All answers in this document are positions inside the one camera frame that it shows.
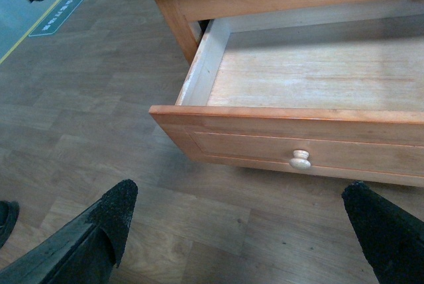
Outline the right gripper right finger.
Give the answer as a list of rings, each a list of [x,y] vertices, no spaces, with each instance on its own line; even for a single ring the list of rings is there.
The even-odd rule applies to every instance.
[[[379,283],[423,282],[423,221],[355,181],[344,208]]]

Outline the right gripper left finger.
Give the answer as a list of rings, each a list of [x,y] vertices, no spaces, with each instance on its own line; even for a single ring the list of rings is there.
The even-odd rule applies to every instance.
[[[61,229],[1,270],[2,283],[108,283],[119,267],[138,195],[120,181]]]

